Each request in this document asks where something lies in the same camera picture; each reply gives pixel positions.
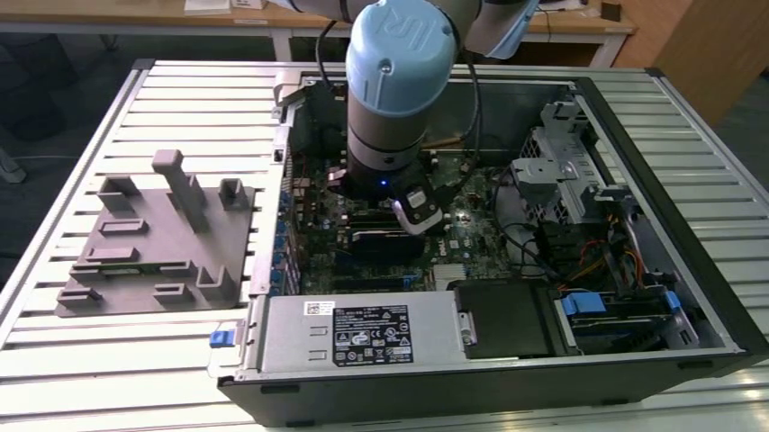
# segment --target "power supply label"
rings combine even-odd
[[[393,365],[414,362],[406,306],[334,309],[334,364]]]

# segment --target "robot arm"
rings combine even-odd
[[[538,1],[271,1],[354,23],[346,59],[349,158],[330,176],[330,188],[355,199],[391,198],[403,229],[421,234],[442,221],[448,204],[417,161],[430,107],[449,83],[465,41],[476,50],[512,55]],[[492,23],[497,28],[488,28]],[[493,41],[490,33],[501,35],[502,42]]]
[[[269,0],[294,11],[354,23],[378,0]],[[429,0],[454,21],[465,47],[496,59],[516,53],[538,0]]]

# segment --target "blue tab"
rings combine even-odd
[[[227,348],[235,346],[235,330],[218,330],[211,333],[209,339],[211,348]]]
[[[564,311],[566,312],[568,317],[577,313],[577,305],[574,304],[572,296],[568,296],[561,300],[561,305],[564,306]]]
[[[670,306],[670,310],[677,312],[681,310],[681,300],[678,300],[678,296],[672,291],[665,291],[665,300],[668,300],[668,306]]]
[[[574,292],[566,298],[574,305],[576,313],[606,312],[606,306],[598,292]]]

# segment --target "blue connector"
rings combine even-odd
[[[670,306],[670,310],[678,312],[681,310],[681,300],[678,296],[672,291],[665,291],[665,300],[668,301],[668,306]]]
[[[574,292],[561,300],[561,305],[568,316],[606,312],[606,305],[598,292]]]
[[[270,283],[274,285],[281,285],[283,282],[283,272],[281,270],[273,270],[270,272]]]
[[[235,346],[235,330],[218,330],[209,338],[211,348],[227,348]]]
[[[406,275],[403,277],[403,289],[406,290],[411,289],[411,284],[417,279],[419,279],[419,276],[417,276],[415,274]]]

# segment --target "floor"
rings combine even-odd
[[[23,142],[0,128],[0,143],[20,159],[28,173],[22,184],[0,181],[0,288],[14,271],[48,208],[67,180],[76,157],[88,145],[103,114],[126,79],[135,59],[274,60],[271,43],[262,38],[120,37],[119,49],[104,50],[98,36],[63,35],[62,44],[80,75],[76,85],[54,92],[67,127],[50,139]],[[329,60],[343,60],[345,46],[329,41]],[[310,61],[313,42],[294,42],[295,57]],[[7,54],[0,50],[0,61]],[[769,187],[769,79],[759,79],[717,129],[747,167]],[[28,158],[59,156],[58,158]]]

